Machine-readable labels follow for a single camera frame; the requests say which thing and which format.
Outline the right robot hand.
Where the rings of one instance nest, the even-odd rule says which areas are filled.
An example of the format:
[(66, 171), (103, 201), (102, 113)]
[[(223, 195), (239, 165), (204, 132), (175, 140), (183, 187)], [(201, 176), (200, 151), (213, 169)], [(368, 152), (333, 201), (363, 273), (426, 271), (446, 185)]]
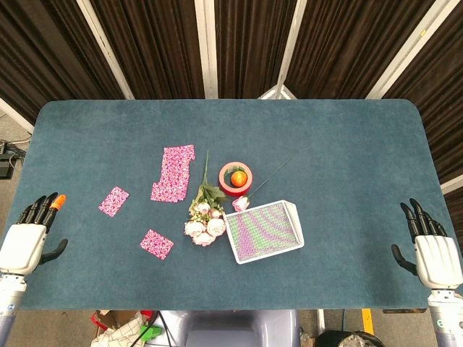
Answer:
[(416, 262), (406, 260), (399, 246), (391, 245), (391, 252), (399, 267), (420, 279), (430, 290), (455, 290), (462, 285), (462, 266), (455, 241), (445, 228), (420, 203), (411, 198), (401, 203), (405, 215)]

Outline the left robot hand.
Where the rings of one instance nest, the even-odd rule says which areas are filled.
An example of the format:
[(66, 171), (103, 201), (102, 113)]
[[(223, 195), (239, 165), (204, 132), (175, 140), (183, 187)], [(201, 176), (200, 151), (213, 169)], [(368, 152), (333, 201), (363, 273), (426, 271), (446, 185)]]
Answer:
[(62, 239), (55, 250), (43, 251), (56, 214), (61, 210), (67, 197), (56, 192), (39, 197), (28, 205), (12, 224), (1, 246), (1, 272), (26, 276), (47, 262), (57, 259), (68, 245)]

